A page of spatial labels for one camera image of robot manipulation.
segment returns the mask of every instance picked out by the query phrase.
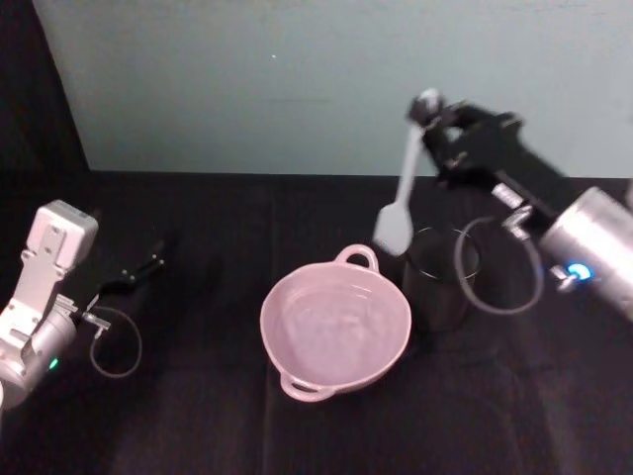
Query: wall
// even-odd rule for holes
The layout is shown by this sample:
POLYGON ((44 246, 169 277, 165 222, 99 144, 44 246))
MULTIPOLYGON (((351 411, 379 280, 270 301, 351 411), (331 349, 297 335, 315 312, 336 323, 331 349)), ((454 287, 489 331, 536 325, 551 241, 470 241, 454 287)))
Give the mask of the wall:
POLYGON ((35 3, 96 169, 394 175, 435 86, 569 174, 633 174, 630 0, 35 3))

